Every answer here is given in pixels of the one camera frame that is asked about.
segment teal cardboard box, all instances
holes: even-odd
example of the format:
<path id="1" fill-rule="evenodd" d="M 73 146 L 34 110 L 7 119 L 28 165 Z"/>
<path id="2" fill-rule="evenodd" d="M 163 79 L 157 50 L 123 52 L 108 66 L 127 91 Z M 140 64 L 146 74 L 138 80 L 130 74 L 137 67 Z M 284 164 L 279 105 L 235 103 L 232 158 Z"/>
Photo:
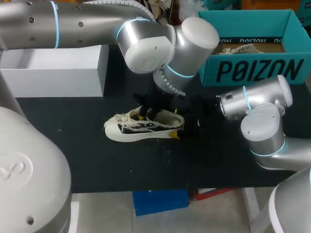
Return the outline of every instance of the teal cardboard box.
<path id="1" fill-rule="evenodd" d="M 240 0 L 204 0 L 204 6 L 208 10 L 223 10 Z"/>
<path id="2" fill-rule="evenodd" d="M 281 43 L 285 52 L 211 55 L 200 69 L 203 86 L 246 85 L 278 74 L 303 83 L 311 70 L 311 39 L 292 10 L 207 11 L 199 17 L 221 43 Z"/>
<path id="3" fill-rule="evenodd" d="M 296 15 L 302 26 L 311 25 L 311 0 L 301 0 Z"/>

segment red object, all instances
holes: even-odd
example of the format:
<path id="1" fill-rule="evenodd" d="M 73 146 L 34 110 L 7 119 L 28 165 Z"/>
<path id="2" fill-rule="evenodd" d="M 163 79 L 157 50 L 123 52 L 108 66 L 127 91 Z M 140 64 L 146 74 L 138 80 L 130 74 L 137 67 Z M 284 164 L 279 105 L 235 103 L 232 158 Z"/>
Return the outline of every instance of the red object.
<path id="1" fill-rule="evenodd" d="M 197 200 L 204 200 L 206 198 L 211 198 L 211 197 L 214 197 L 216 195 L 229 192 L 231 190 L 234 190 L 234 188 L 215 189 L 215 190 L 212 190 L 212 191 L 209 191 L 206 193 L 202 193 L 202 194 L 197 194 L 197 192 L 194 191 L 194 196 Z"/>

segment yellow accent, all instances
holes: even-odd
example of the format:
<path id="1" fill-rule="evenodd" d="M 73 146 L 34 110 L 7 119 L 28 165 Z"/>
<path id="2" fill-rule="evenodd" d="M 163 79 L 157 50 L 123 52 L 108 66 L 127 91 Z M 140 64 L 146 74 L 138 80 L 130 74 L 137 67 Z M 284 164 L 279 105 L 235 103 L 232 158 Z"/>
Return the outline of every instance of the yellow accent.
<path id="1" fill-rule="evenodd" d="M 169 136 L 170 136 L 171 138 L 180 139 L 180 138 L 178 137 L 178 135 L 177 135 L 177 130 L 170 132 L 170 133 L 169 133 Z"/>

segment tile floor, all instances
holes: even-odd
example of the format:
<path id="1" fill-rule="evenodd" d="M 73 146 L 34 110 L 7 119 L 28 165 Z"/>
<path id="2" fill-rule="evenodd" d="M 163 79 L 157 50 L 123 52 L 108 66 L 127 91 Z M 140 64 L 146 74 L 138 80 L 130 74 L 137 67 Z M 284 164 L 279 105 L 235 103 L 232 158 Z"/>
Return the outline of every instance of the tile floor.
<path id="1" fill-rule="evenodd" d="M 255 189 L 260 208 L 272 190 Z M 250 232 L 241 190 L 192 201 L 187 208 L 139 217 L 133 210 L 131 192 L 75 194 L 73 202 L 79 202 L 79 215 L 77 230 L 70 233 Z"/>

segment screw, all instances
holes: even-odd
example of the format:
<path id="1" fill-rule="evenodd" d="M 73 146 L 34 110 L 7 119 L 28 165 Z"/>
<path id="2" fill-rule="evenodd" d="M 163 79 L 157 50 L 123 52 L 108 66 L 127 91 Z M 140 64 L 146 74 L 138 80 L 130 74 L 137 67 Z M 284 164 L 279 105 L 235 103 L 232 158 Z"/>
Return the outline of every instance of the screw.
<path id="1" fill-rule="evenodd" d="M 227 100 L 229 100 L 229 99 L 231 99 L 231 98 L 232 98 L 232 95 L 231 95 L 231 94 L 229 94 L 229 95 L 227 95 L 225 98 L 226 98 Z"/>

